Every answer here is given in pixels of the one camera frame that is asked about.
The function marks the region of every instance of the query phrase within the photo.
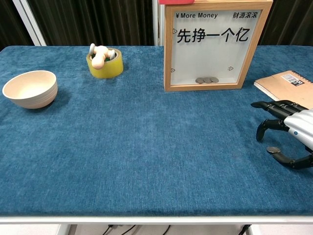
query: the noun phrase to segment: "roll of tape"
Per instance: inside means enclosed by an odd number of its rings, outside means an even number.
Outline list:
[[[118,75],[120,75],[123,70],[123,59],[122,59],[122,52],[120,50],[114,49],[114,48],[108,48],[110,50],[115,50],[116,57],[112,60],[104,62],[104,66],[96,70],[92,65],[91,65],[91,55],[88,54],[86,57],[89,71],[92,74],[92,76],[96,78],[114,78]]]

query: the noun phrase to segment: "white bowl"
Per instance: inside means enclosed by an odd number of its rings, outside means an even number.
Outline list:
[[[8,81],[2,89],[5,97],[27,109],[48,105],[54,100],[57,92],[57,77],[45,70],[20,74]]]

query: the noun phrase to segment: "notebook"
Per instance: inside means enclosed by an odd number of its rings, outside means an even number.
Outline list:
[[[254,85],[275,101],[290,100],[313,108],[313,82],[289,70],[258,79]]]

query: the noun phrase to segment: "blue tablecloth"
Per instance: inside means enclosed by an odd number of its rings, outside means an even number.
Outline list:
[[[240,90],[165,92],[163,47],[115,47],[125,70],[91,76],[89,47],[7,47],[0,86],[56,74],[55,101],[27,110],[0,97],[0,216],[313,215],[312,169],[290,170],[266,147],[304,157],[253,82],[286,70],[313,78],[313,47],[260,46]]]

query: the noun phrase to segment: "black curtain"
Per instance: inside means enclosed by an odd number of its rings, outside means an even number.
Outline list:
[[[274,0],[259,44],[313,46],[313,0]]]
[[[0,51],[12,45],[34,45],[12,0],[0,0]]]
[[[151,0],[28,0],[48,46],[153,45]]]

